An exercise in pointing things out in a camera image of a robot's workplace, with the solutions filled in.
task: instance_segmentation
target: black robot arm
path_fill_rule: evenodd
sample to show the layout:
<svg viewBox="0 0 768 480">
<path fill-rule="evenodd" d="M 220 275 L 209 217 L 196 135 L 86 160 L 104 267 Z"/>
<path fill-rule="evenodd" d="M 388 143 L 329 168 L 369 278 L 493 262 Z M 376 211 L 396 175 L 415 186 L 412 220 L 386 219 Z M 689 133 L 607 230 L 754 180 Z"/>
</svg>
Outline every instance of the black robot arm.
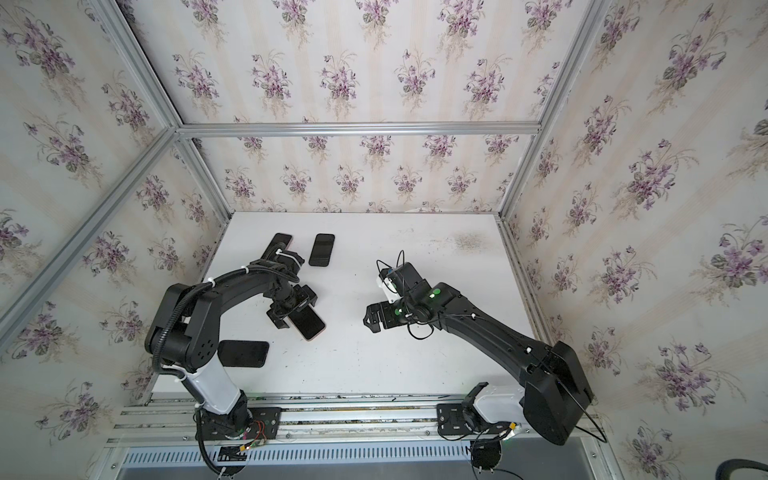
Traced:
<svg viewBox="0 0 768 480">
<path fill-rule="evenodd" d="M 401 297 L 368 306 L 363 323 L 377 333 L 409 324 L 427 324 L 470 342 L 525 387 L 525 419 L 548 441 L 563 445 L 594 394 L 574 350 L 549 346 L 493 319 L 457 289 L 434 287 L 410 263 L 384 269 L 379 278 Z"/>
</svg>

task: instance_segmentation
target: purple flower pattern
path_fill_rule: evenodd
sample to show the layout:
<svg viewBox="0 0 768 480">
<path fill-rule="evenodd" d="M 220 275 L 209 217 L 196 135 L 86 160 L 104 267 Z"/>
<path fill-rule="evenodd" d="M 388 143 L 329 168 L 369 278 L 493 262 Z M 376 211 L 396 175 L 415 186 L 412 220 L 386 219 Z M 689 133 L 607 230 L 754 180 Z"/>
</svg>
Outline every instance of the purple flower pattern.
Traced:
<svg viewBox="0 0 768 480">
<path fill-rule="evenodd" d="M 118 288 L 123 283 L 134 284 L 136 277 L 136 258 L 128 258 L 130 250 L 121 240 L 122 236 L 105 231 L 94 240 L 93 245 L 83 256 L 83 265 L 91 269 L 94 276 L 103 270 L 109 273 L 109 280 Z"/>
<path fill-rule="evenodd" d="M 247 124 L 248 119 L 245 117 L 234 116 L 236 124 Z M 243 142 L 243 150 L 248 154 L 248 157 L 256 160 L 257 164 L 260 164 L 264 158 L 266 158 L 266 152 L 262 146 L 261 137 L 238 137 L 237 140 Z"/>
<path fill-rule="evenodd" d="M 768 100 L 766 100 L 763 110 L 768 110 Z M 746 128 L 742 129 L 741 144 L 731 148 L 728 152 L 728 157 L 736 154 L 749 158 L 749 161 L 744 167 L 730 172 L 728 174 L 729 177 L 733 175 L 747 175 L 749 178 L 754 179 L 761 168 L 768 172 L 768 118 L 758 121 L 752 133 L 749 133 Z"/>
<path fill-rule="evenodd" d="M 459 60 L 469 47 L 467 38 L 478 34 L 478 23 L 485 16 L 485 0 L 441 0 L 437 19 L 448 24 L 440 34 L 438 51 L 445 52 L 445 61 Z"/>
<path fill-rule="evenodd" d="M 616 304 L 627 298 L 632 300 L 634 293 L 640 289 L 643 274 L 657 278 L 654 265 L 638 260 L 632 246 L 623 252 L 612 251 L 609 257 L 603 259 L 603 264 L 605 273 L 597 273 L 590 278 L 594 284 L 590 295 L 596 296 L 596 301 L 608 308 L 611 308 L 611 300 Z"/>
<path fill-rule="evenodd" d="M 360 141 L 360 147 L 365 147 L 367 152 L 363 157 L 363 163 L 370 165 L 371 170 L 380 170 L 389 160 L 387 157 L 391 153 L 392 135 L 372 135 L 363 137 Z"/>
<path fill-rule="evenodd" d="M 417 184 L 422 182 L 421 172 L 412 169 L 410 166 L 399 165 L 397 174 L 392 177 L 392 181 L 397 186 L 397 197 L 406 204 L 413 200 L 413 191 Z"/>
<path fill-rule="evenodd" d="M 399 0 L 356 0 L 355 4 L 362 14 L 362 33 L 368 41 L 373 38 L 373 49 L 376 50 L 384 43 L 387 33 L 386 16 L 393 4 Z"/>
<path fill-rule="evenodd" d="M 541 265 L 538 262 L 538 258 L 534 258 L 525 264 L 525 274 L 528 275 L 528 279 L 531 281 L 531 285 L 536 290 L 541 290 Z"/>
<path fill-rule="evenodd" d="M 85 93 L 81 84 L 84 78 L 77 78 L 72 73 L 74 59 L 64 50 L 65 40 L 56 35 L 51 26 L 19 5 L 0 5 L 0 22 L 3 28 L 5 46 L 15 49 L 18 64 L 22 67 L 38 65 L 43 75 L 45 86 L 61 101 L 63 96 L 78 110 L 78 102 L 85 103 Z"/>
<path fill-rule="evenodd" d="M 154 259 L 155 270 L 180 273 L 180 276 L 184 277 L 184 261 L 176 253 L 175 245 L 176 240 L 173 237 L 166 237 L 159 242 L 153 241 L 147 252 Z"/>
<path fill-rule="evenodd" d="M 327 198 L 318 198 L 317 206 L 312 211 L 319 214 L 340 214 L 341 206 Z"/>
<path fill-rule="evenodd" d="M 699 14 L 690 30 L 672 37 L 674 44 L 669 53 L 672 65 L 664 69 L 661 78 L 656 78 L 656 88 L 648 98 L 656 98 L 658 103 L 648 114 L 675 107 L 675 97 L 682 96 L 681 90 L 689 81 L 707 68 L 717 70 L 725 60 L 724 49 L 730 32 L 722 28 L 730 16 L 726 16 L 725 7 L 719 16 L 713 15 L 713 7 L 710 4 Z"/>
<path fill-rule="evenodd" d="M 581 190 L 575 190 L 574 196 L 571 198 L 571 208 L 565 215 L 563 223 L 568 227 L 565 234 L 569 237 L 578 233 L 578 229 L 581 225 L 589 223 L 592 225 L 597 221 L 597 211 L 602 210 L 602 207 L 598 205 L 594 199 L 598 195 L 598 192 L 592 187 L 592 182 L 584 185 Z"/>
<path fill-rule="evenodd" d="M 291 40 L 296 37 L 297 46 L 301 49 L 310 37 L 308 29 L 310 24 L 306 22 L 306 7 L 310 0 L 272 0 L 272 3 L 283 11 L 283 29 L 286 31 L 286 38 Z"/>
<path fill-rule="evenodd" d="M 525 13 L 530 15 L 527 28 L 523 28 L 523 45 L 528 45 L 528 54 L 544 47 L 547 42 L 547 31 L 552 21 L 558 17 L 563 6 L 570 8 L 573 0 L 532 0 L 525 3 Z"/>
<path fill-rule="evenodd" d="M 625 0 L 614 3 L 608 8 L 608 13 L 603 20 L 605 31 L 600 36 L 600 41 L 594 48 L 592 61 L 597 65 L 592 71 L 599 71 L 608 64 L 613 55 L 616 44 L 624 37 L 624 34 L 634 31 L 640 23 L 641 0 Z"/>
<path fill-rule="evenodd" d="M 238 203 L 243 210 L 247 210 L 253 203 L 253 198 L 256 196 L 253 186 L 253 181 L 248 178 L 248 167 L 238 167 L 237 170 L 227 168 L 224 170 L 226 177 L 224 177 L 224 188 L 230 190 L 235 196 L 235 202 Z"/>
<path fill-rule="evenodd" d="M 85 153 L 85 132 L 62 120 L 63 117 L 60 115 L 56 122 L 35 117 L 37 123 L 24 123 L 27 134 L 38 144 L 38 160 L 64 167 L 72 174 L 72 180 L 78 180 L 88 188 L 95 184 L 100 190 L 104 175 L 96 159 Z"/>
<path fill-rule="evenodd" d="M 742 286 L 768 283 L 768 252 L 763 241 L 755 238 L 758 226 L 768 226 L 768 215 L 761 216 L 752 226 L 723 225 L 728 231 L 720 237 L 722 253 L 716 253 L 709 261 L 701 257 L 702 268 L 690 274 L 708 281 L 709 285 L 696 293 L 710 304 L 717 298 L 727 305 L 726 292 L 738 299 L 737 289 Z"/>
<path fill-rule="evenodd" d="M 578 262 L 574 260 L 573 253 L 565 258 L 558 258 L 558 265 L 550 280 L 550 285 L 553 287 L 550 295 L 559 297 L 569 290 L 571 293 L 576 293 L 578 289 L 576 286 L 581 283 L 581 278 L 576 274 L 577 267 Z"/>
<path fill-rule="evenodd" d="M 345 50 L 338 58 L 333 55 L 323 57 L 326 67 L 320 72 L 320 87 L 328 89 L 326 109 L 332 111 L 337 120 L 346 118 L 349 109 L 355 107 L 352 100 L 357 98 L 355 87 L 359 82 L 349 62 L 356 56 Z"/>
<path fill-rule="evenodd" d="M 467 190 L 472 184 L 476 184 L 478 178 L 475 176 L 475 172 L 470 171 L 466 166 L 455 167 L 453 174 L 445 179 L 448 182 L 449 196 L 455 199 L 454 203 L 457 204 L 467 194 Z"/>
<path fill-rule="evenodd" d="M 104 312 L 106 318 L 100 321 L 98 325 L 105 332 L 109 332 L 110 345 L 123 343 L 123 341 L 137 345 L 144 340 L 149 325 L 144 325 L 141 320 L 137 310 L 138 306 L 139 304 L 132 300 L 123 302 L 117 310 Z"/>
<path fill-rule="evenodd" d="M 644 472 L 654 478 L 685 480 L 677 466 L 680 450 L 672 445 L 672 432 L 666 429 L 654 430 L 643 422 L 637 429 L 637 437 L 627 437 L 622 446 L 629 459 L 623 459 L 630 472 Z"/>
<path fill-rule="evenodd" d="M 278 63 L 282 57 L 281 52 L 274 50 L 266 58 L 262 55 L 251 56 L 253 63 L 256 64 L 251 70 L 253 86 L 261 89 L 263 95 L 261 103 L 265 110 L 268 108 L 272 112 L 275 120 L 284 118 L 289 107 L 286 99 L 290 98 L 288 87 L 291 81 Z"/>
<path fill-rule="evenodd" d="M 136 190 L 136 200 L 141 203 L 145 210 L 152 208 L 154 216 L 160 222 L 163 220 L 170 223 L 174 218 L 174 202 L 168 201 L 170 194 L 165 190 L 165 181 L 157 175 L 150 175 L 141 184 L 141 189 Z"/>
<path fill-rule="evenodd" d="M 406 49 L 402 54 L 402 65 L 395 70 L 397 80 L 402 84 L 400 93 L 402 104 L 410 106 L 411 113 L 422 106 L 427 81 L 435 77 L 435 69 L 430 63 L 434 60 L 434 58 L 423 58 L 418 50 L 414 50 L 411 54 Z"/>
<path fill-rule="evenodd" d="M 312 122 L 317 123 L 317 119 L 314 117 L 304 117 L 302 123 L 308 124 Z M 301 137 L 306 142 L 306 149 L 310 152 L 310 156 L 317 159 L 318 163 L 322 163 L 328 159 L 328 151 L 326 149 L 328 145 L 328 137 L 314 136 L 314 137 Z"/>
<path fill-rule="evenodd" d="M 650 210 L 656 200 L 666 200 L 670 189 L 675 185 L 675 173 L 680 162 L 688 165 L 699 163 L 698 159 L 690 155 L 691 151 L 681 150 L 673 153 L 672 143 L 662 138 L 655 152 L 642 152 L 640 160 L 629 166 L 633 180 L 622 183 L 614 193 L 616 205 L 611 213 L 620 211 L 620 219 L 630 215 L 638 219 L 638 207 Z"/>
<path fill-rule="evenodd" d="M 16 210 L 0 210 L 0 283 L 13 285 L 14 276 L 32 278 L 42 266 L 43 257 L 38 253 L 42 241 L 29 242 L 29 229 L 13 222 Z"/>
<path fill-rule="evenodd" d="M 612 326 L 605 329 L 595 327 L 591 338 L 592 341 L 584 345 L 586 370 L 606 369 L 612 371 L 614 376 L 620 375 L 624 361 L 618 352 L 621 340 L 616 337 L 616 329 Z"/>
<path fill-rule="evenodd" d="M 211 253 L 214 251 L 211 245 L 200 245 L 200 248 L 192 252 L 192 258 L 194 258 L 197 269 L 202 272 L 208 263 Z"/>
<path fill-rule="evenodd" d="M 387 205 L 389 200 L 379 200 L 378 202 L 368 202 L 368 208 L 366 208 L 367 214 L 388 214 L 389 208 Z"/>
<path fill-rule="evenodd" d="M 144 101 L 135 91 L 123 83 L 125 72 L 114 75 L 111 84 L 103 84 L 101 90 L 109 96 L 109 111 L 114 114 L 118 125 L 131 127 L 131 138 L 136 145 L 148 146 L 154 139 L 154 127 L 147 124 L 149 114 L 144 110 Z"/>
<path fill-rule="evenodd" d="M 262 198 L 261 199 L 261 205 L 257 208 L 257 212 L 287 212 L 288 209 L 285 208 L 285 205 L 283 205 L 280 202 L 275 202 L 274 200 L 270 198 Z"/>
<path fill-rule="evenodd" d="M 573 165 L 577 167 L 592 165 L 592 155 L 600 155 L 603 147 L 611 144 L 616 133 L 617 121 L 627 111 L 632 109 L 627 105 L 626 100 L 614 103 L 614 98 L 606 95 L 603 104 L 595 107 L 584 121 L 587 133 L 576 142 Z"/>
<path fill-rule="evenodd" d="M 97 402 L 94 398 L 91 393 L 92 383 L 83 382 L 79 386 L 72 386 L 73 382 L 67 386 L 64 398 L 46 406 L 46 415 L 35 422 L 40 430 L 50 430 L 56 440 L 64 440 L 73 432 L 82 433 L 83 438 L 98 434 L 98 423 L 102 419 L 109 419 L 112 414 L 112 408 L 104 404 L 104 400 Z"/>
<path fill-rule="evenodd" d="M 429 165 L 429 170 L 440 170 L 443 165 L 449 162 L 448 157 L 453 155 L 456 137 L 452 135 L 427 135 L 423 147 L 429 150 L 424 157 L 424 165 Z"/>
<path fill-rule="evenodd" d="M 510 145 L 519 141 L 520 135 L 485 135 L 485 144 L 488 145 L 485 149 L 485 161 L 488 166 L 500 164 Z"/>
<path fill-rule="evenodd" d="M 558 171 L 562 159 L 563 157 L 558 153 L 558 143 L 554 141 L 554 138 L 550 138 L 547 145 L 541 149 L 541 153 L 538 155 L 536 173 L 534 174 L 536 179 L 535 186 L 537 188 L 543 187 L 547 177 Z"/>
<path fill-rule="evenodd" d="M 223 24 L 219 23 L 219 0 L 181 0 L 181 3 L 187 8 L 192 8 L 195 25 L 203 36 L 210 36 L 219 48 L 225 42 L 225 32 L 221 29 Z"/>
<path fill-rule="evenodd" d="M 208 214 L 205 213 L 203 208 L 203 196 L 197 192 L 192 194 L 184 194 L 181 199 L 181 205 L 184 206 L 186 217 L 188 220 L 194 220 L 194 223 L 200 226 L 203 230 L 207 230 L 209 225 Z"/>
<path fill-rule="evenodd" d="M 192 106 L 202 110 L 206 117 L 212 118 L 215 117 L 221 106 L 214 100 L 214 98 L 219 98 L 219 92 L 216 90 L 218 82 L 200 63 L 202 58 L 203 52 L 201 51 L 190 51 L 187 57 L 174 54 L 174 61 L 177 63 L 174 73 L 178 85 L 191 90 Z"/>
<path fill-rule="evenodd" d="M 560 68 L 560 62 L 556 61 L 550 67 L 549 72 L 545 76 L 539 78 L 538 86 L 536 87 L 536 90 L 533 90 L 533 93 L 535 93 L 539 99 L 531 106 L 531 111 L 528 112 L 529 117 L 538 117 L 541 110 L 544 108 L 544 104 L 547 102 L 547 97 L 549 97 L 549 92 L 552 90 L 552 87 L 554 87 L 554 81 L 558 77 L 558 68 Z"/>
<path fill-rule="evenodd" d="M 43 302 L 40 313 L 18 334 L 8 349 L 12 359 L 34 355 L 40 357 L 40 362 L 51 359 L 61 362 L 65 347 L 77 353 L 80 339 L 69 326 L 58 324 L 55 309 L 55 303 Z"/>
<path fill-rule="evenodd" d="M 298 200 L 299 204 L 303 204 L 306 200 L 306 188 L 312 181 L 308 173 L 307 170 L 300 170 L 293 165 L 290 167 L 283 165 L 283 175 L 280 177 L 280 181 L 288 187 L 290 196 Z"/>
<path fill-rule="evenodd" d="M 153 374 L 151 360 L 144 359 L 135 370 L 126 373 L 120 388 L 129 393 L 132 402 L 138 402 L 144 396 L 144 392 L 147 391 Z"/>
<path fill-rule="evenodd" d="M 468 75 L 464 90 L 472 93 L 472 97 L 464 102 L 464 113 L 469 114 L 470 121 L 481 120 L 491 111 L 491 104 L 498 101 L 498 93 L 504 88 L 502 64 L 507 60 L 509 58 L 499 56 L 489 63 L 487 58 L 481 58 L 477 62 L 481 70 L 475 69 Z"/>
<path fill-rule="evenodd" d="M 690 348 L 673 340 L 669 346 L 659 346 L 659 356 L 655 361 L 648 359 L 640 364 L 647 373 L 637 384 L 646 388 L 647 397 L 659 402 L 664 410 L 669 411 L 669 403 L 673 403 L 678 412 L 693 408 L 706 415 L 707 407 L 715 405 L 717 392 L 723 385 L 732 397 L 738 395 L 746 402 L 736 376 L 707 365 L 712 354 L 702 343 Z"/>
<path fill-rule="evenodd" d="M 357 190 L 360 184 L 365 181 L 362 170 L 353 170 L 349 165 L 339 165 L 336 172 L 333 181 L 339 186 L 342 198 L 352 204 L 359 197 Z"/>
<path fill-rule="evenodd" d="M 531 241 L 528 244 L 528 248 L 535 247 L 539 240 L 547 240 L 549 238 L 549 210 L 547 207 L 542 207 L 539 211 L 533 214 L 533 223 L 531 229 L 528 231 L 528 239 Z"/>
</svg>

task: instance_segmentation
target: phone screen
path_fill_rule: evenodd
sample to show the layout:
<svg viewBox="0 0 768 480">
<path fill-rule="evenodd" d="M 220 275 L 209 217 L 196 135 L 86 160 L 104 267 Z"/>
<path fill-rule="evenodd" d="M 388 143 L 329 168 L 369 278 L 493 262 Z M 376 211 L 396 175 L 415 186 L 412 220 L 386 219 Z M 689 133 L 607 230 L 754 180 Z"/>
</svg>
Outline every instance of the phone screen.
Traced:
<svg viewBox="0 0 768 480">
<path fill-rule="evenodd" d="M 315 338 L 326 329 L 326 324 L 317 316 L 311 306 L 305 306 L 300 311 L 291 313 L 288 318 L 307 341 Z"/>
<path fill-rule="evenodd" d="M 334 240 L 336 240 L 336 236 L 331 233 L 317 234 L 310 254 L 311 266 L 328 266 L 331 261 Z"/>
<path fill-rule="evenodd" d="M 288 248 L 292 239 L 293 235 L 289 235 L 287 233 L 275 233 L 275 236 L 272 237 L 272 241 L 270 241 L 270 244 L 266 246 L 266 250 L 264 250 L 264 253 L 262 253 L 261 258 L 264 258 L 266 253 L 270 251 L 270 248 L 272 248 L 272 245 L 276 243 L 285 243 L 286 248 Z"/>
</svg>

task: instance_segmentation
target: wire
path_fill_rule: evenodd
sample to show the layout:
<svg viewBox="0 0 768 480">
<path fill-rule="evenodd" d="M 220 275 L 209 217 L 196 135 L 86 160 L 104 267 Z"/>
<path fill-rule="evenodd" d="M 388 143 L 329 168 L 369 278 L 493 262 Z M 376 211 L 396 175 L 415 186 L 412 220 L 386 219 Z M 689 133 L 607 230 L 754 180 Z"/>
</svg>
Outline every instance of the wire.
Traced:
<svg viewBox="0 0 768 480">
<path fill-rule="evenodd" d="M 411 331 L 411 324 L 409 323 L 409 324 L 408 324 L 408 326 L 407 326 L 407 328 L 408 328 L 408 333 L 410 333 L 410 334 L 411 334 L 411 336 L 412 336 L 413 338 L 417 339 L 417 340 L 426 340 L 426 339 L 428 339 L 430 336 L 432 336 L 432 334 L 435 332 L 435 327 L 434 327 L 432 324 L 430 324 L 430 323 L 420 323 L 419 325 L 429 325 L 429 328 L 430 328 L 431 330 L 429 331 L 429 335 L 427 335 L 427 336 L 416 336 L 416 335 L 414 335 L 414 334 L 413 334 L 413 332 Z"/>
</svg>

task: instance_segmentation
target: black mounting plate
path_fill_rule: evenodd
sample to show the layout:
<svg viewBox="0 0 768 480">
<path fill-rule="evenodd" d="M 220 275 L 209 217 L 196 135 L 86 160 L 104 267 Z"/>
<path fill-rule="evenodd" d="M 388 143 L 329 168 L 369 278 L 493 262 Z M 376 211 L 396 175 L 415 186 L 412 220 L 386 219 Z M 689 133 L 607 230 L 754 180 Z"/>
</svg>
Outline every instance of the black mounting plate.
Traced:
<svg viewBox="0 0 768 480">
<path fill-rule="evenodd" d="M 277 427 L 280 426 L 280 407 L 266 407 L 266 408 L 251 408 L 249 407 L 251 415 L 253 415 L 253 424 L 250 426 L 250 430 L 245 432 L 242 440 L 253 440 L 256 435 L 259 435 L 259 425 L 256 420 L 264 422 L 266 428 L 264 429 L 264 435 L 267 440 L 274 440 L 277 438 Z M 231 440 L 225 437 L 221 433 L 215 435 L 207 431 L 205 425 L 203 427 L 203 440 L 206 442 L 209 440 Z"/>
</svg>

